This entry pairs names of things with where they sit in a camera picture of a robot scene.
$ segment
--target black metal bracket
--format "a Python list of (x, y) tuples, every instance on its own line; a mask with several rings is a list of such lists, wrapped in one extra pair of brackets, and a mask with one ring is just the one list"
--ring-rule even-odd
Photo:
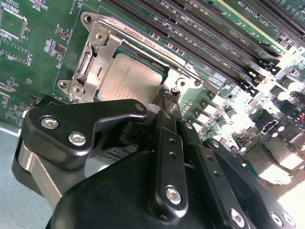
[[(149, 207), (149, 211), (156, 216), (154, 219), (147, 213), (143, 216), (148, 226), (152, 224), (164, 228), (167, 225), (184, 225), (185, 228), (185, 225), (194, 221), (196, 225), (203, 223), (194, 220), (200, 217), (209, 220), (203, 223), (205, 226), (212, 222), (214, 228), (293, 229), (295, 224), (292, 218), (276, 199), (219, 142), (207, 139), (202, 144), (195, 128), (182, 120), (178, 110), (178, 104), (163, 96), (160, 111), (150, 120), (147, 119), (148, 110), (135, 100), (40, 107), (28, 112), (15, 157), (26, 174), (30, 172), (37, 182), (37, 186), (33, 185), (35, 182), (31, 186), (38, 188), (55, 208), (50, 227), (61, 228), (57, 226), (66, 219), (74, 220), (72, 225), (81, 225), (83, 208), (78, 204), (87, 205), (88, 198), (92, 198), (94, 201), (89, 201), (89, 209), (99, 212), (103, 208), (100, 199), (106, 201), (107, 198), (101, 192), (115, 198), (126, 195), (124, 189), (113, 189), (110, 193), (103, 189), (103, 185), (109, 188), (119, 179), (124, 183), (124, 188), (129, 190), (128, 195), (133, 196), (134, 201), (139, 201), (139, 208)], [(45, 122), (46, 118), (51, 120), (50, 124)], [(105, 131), (107, 139), (114, 137), (111, 139), (112, 146), (116, 141), (119, 142), (119, 135), (113, 136), (109, 130), (115, 129), (117, 124), (128, 122), (146, 122), (149, 126), (151, 134), (145, 133), (149, 138), (139, 142), (139, 148), (145, 150), (105, 169), (103, 177), (99, 177), (98, 173), (85, 179), (83, 166), (92, 152), (95, 133)], [(81, 133), (81, 136), (73, 144), (69, 136), (75, 132)], [(193, 164), (191, 167), (194, 169), (186, 169), (185, 162)], [(68, 184), (60, 181), (65, 177), (72, 177), (73, 181)], [(134, 194), (136, 190), (139, 190), (141, 199)], [(202, 201), (202, 206), (195, 203), (198, 201)], [(120, 206), (118, 209), (125, 204), (128, 201), (116, 202)], [(197, 208), (200, 208), (201, 216), (196, 212)], [(90, 222), (99, 222), (94, 214), (84, 217)]]
[[(61, 168), (76, 169), (89, 157), (95, 133), (109, 130), (118, 123), (144, 121), (147, 116), (146, 107), (133, 99), (40, 107), (26, 114), (20, 136), (30, 151)], [(46, 118), (50, 125), (57, 127), (44, 127), (42, 121)], [(80, 138), (85, 138), (85, 142), (71, 143), (71, 133), (82, 133)]]
[(154, 169), (148, 204), (162, 221), (183, 217), (188, 208), (182, 139), (176, 133), (176, 119), (160, 110), (153, 144)]

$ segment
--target mounting hole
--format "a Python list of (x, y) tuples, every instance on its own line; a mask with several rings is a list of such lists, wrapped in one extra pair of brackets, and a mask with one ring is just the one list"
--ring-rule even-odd
[(176, 143), (176, 141), (173, 140), (172, 138), (170, 138), (170, 142), (171, 142), (172, 144), (175, 144), (175, 143)]
[(174, 152), (170, 152), (170, 156), (173, 158), (173, 159), (176, 159), (177, 158), (177, 156), (176, 156), (176, 154), (174, 153)]
[(213, 141), (213, 145), (216, 147), (216, 148), (219, 148), (219, 145), (216, 141)]
[(195, 80), (194, 85), (195, 85), (196, 87), (198, 87), (198, 86), (200, 85), (200, 81), (199, 81), (199, 80)]
[(85, 21), (85, 23), (90, 24), (91, 21), (92, 21), (92, 18), (91, 18), (89, 15), (86, 15), (86, 16), (84, 17), (84, 21)]
[(220, 174), (217, 171), (214, 171), (214, 174), (217, 178), (220, 178)]
[(171, 115), (169, 113), (164, 113), (165, 117), (167, 118), (172, 118)]
[(60, 86), (62, 89), (67, 88), (67, 84), (66, 84), (65, 82), (61, 82), (61, 83), (59, 84), (59, 86)]
[(211, 158), (210, 156), (206, 156), (208, 159), (209, 159), (209, 161), (213, 161), (213, 158)]

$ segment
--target integrated circuit chip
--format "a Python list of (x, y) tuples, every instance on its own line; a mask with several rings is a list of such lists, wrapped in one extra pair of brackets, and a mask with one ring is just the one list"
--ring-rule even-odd
[(22, 38), (25, 21), (20, 15), (7, 9), (1, 10), (0, 22), (1, 32), (6, 33), (17, 40)]
[(136, 99), (151, 103), (158, 91), (162, 76), (148, 66), (125, 54), (118, 54), (108, 68), (103, 68), (98, 98), (101, 101)]

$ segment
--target screw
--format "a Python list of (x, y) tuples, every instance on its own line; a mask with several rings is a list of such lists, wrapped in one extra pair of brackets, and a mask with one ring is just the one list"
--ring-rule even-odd
[(171, 115), (169, 113), (164, 113), (165, 117), (167, 118), (172, 118)]
[(292, 218), (289, 215), (287, 215), (286, 213), (283, 213), (283, 216), (292, 227), (295, 227), (295, 222), (292, 220)]
[(166, 189), (166, 197), (173, 203), (173, 204), (180, 204), (181, 196), (177, 189), (174, 187), (168, 187)]
[(59, 123), (55, 118), (47, 117), (41, 120), (41, 125), (47, 129), (55, 129), (59, 126)]
[(281, 219), (278, 217), (277, 214), (271, 212), (271, 217), (273, 218), (273, 220), (276, 222), (276, 224), (277, 224), (278, 226), (281, 227), (281, 226), (283, 225), (283, 222), (281, 221)]
[(139, 111), (144, 111), (144, 108), (143, 108), (140, 104), (136, 104), (135, 107), (136, 107)]
[(103, 35), (101, 33), (96, 34), (96, 39), (98, 39), (99, 41), (103, 40)]
[(73, 91), (74, 91), (76, 94), (82, 92), (82, 87), (79, 86), (79, 85), (74, 85), (74, 86), (72, 87), (72, 89), (73, 89)]
[(72, 132), (69, 134), (68, 140), (75, 146), (82, 146), (86, 142), (86, 137), (80, 132)]
[(231, 218), (233, 221), (241, 228), (244, 227), (244, 218), (239, 214), (235, 209), (231, 209), (230, 211)]
[(185, 123), (186, 127), (189, 128), (189, 129), (192, 129), (193, 126), (190, 124), (190, 123)]

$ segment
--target silver metal plate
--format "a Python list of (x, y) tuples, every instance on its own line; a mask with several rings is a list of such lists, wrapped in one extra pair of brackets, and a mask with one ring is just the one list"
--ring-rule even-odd
[(162, 81), (160, 74), (122, 53), (101, 75), (101, 101), (136, 99), (143, 104), (152, 103)]

